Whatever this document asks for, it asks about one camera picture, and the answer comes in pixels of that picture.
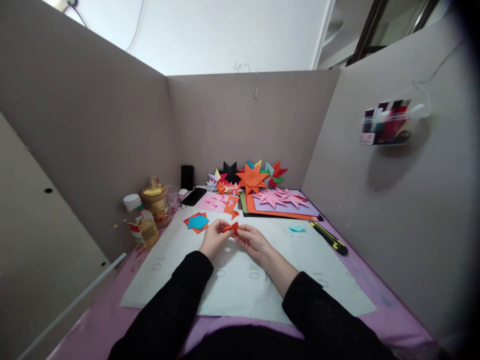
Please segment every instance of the person's left hand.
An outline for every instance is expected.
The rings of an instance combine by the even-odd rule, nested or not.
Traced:
[[[234,234],[232,229],[222,233],[222,230],[227,226],[230,226],[228,222],[217,219],[205,230],[205,236],[203,237],[199,251],[211,262],[222,246],[222,243]]]

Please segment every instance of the black origami star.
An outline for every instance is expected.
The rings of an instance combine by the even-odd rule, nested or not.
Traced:
[[[232,166],[228,166],[227,163],[223,162],[223,171],[225,171],[228,175],[226,176],[226,180],[230,184],[235,184],[240,182],[240,178],[237,176],[237,162],[235,161]]]

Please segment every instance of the gray cardboard wall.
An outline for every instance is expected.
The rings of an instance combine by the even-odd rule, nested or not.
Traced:
[[[426,85],[403,147],[361,146],[366,109],[432,76],[459,43],[446,18],[342,70],[302,190],[440,343],[462,333],[478,218],[478,91],[462,45]]]
[[[113,261],[123,196],[180,182],[167,78],[42,1],[0,2],[0,49],[0,111]]]
[[[263,160],[288,169],[282,186],[299,189],[339,77],[339,70],[169,76],[182,162],[195,183],[223,161]]]

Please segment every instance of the pink tablecloth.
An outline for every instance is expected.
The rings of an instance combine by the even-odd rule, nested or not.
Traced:
[[[348,256],[338,255],[338,257],[377,308],[377,311],[359,318],[389,346],[406,348],[410,353],[412,351],[415,353],[415,349],[435,348],[435,342],[419,321],[348,245],[337,230],[327,220],[322,225],[348,246]],[[141,310],[121,307],[119,303],[148,252],[147,249],[137,247],[128,255],[111,286],[83,314],[50,355],[49,360],[104,360],[108,357],[114,343],[125,334]],[[182,353],[188,352],[205,336],[218,329],[248,324],[262,325],[296,338],[302,338],[302,334],[293,325],[246,317],[197,316]],[[422,356],[421,353],[424,351],[419,351],[415,357],[418,359],[429,356]]]

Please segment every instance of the hand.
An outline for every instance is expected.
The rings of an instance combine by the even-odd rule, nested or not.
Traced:
[[[274,251],[265,236],[253,226],[240,225],[237,232],[238,235],[233,235],[235,241],[259,262],[262,262],[267,254]]]
[[[222,233],[222,230],[229,225],[230,224],[225,220],[217,219],[205,230],[205,236],[203,237],[203,242],[201,243],[199,251],[211,262],[222,246],[222,243],[234,233],[233,230],[228,230],[225,233]]]

